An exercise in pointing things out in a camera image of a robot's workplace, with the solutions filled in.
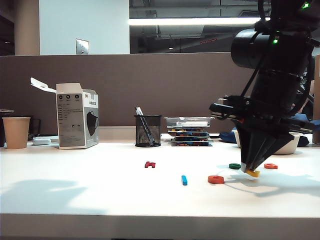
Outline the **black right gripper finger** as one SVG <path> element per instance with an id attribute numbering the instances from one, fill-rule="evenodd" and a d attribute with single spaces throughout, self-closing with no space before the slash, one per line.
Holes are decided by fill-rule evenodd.
<path id="1" fill-rule="evenodd" d="M 236 124 L 236 129 L 241 147 L 241 170 L 243 172 L 254 171 L 257 168 L 261 150 L 260 133 L 256 129 L 240 123 Z"/>
<path id="2" fill-rule="evenodd" d="M 264 133 L 252 133 L 247 149 L 246 169 L 254 171 L 267 158 L 293 139 L 293 135 L 289 133 L 280 134 L 278 137 Z"/>

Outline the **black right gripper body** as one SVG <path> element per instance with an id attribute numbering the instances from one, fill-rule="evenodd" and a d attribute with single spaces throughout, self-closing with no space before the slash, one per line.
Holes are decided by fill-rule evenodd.
<path id="1" fill-rule="evenodd" d="M 250 96 L 227 95 L 209 107 L 219 120 L 230 119 L 261 134 L 275 136 L 290 132 L 313 133 L 315 125 L 299 115 L 300 109 L 312 99 L 313 77 L 305 79 L 281 71 L 260 74 Z"/>

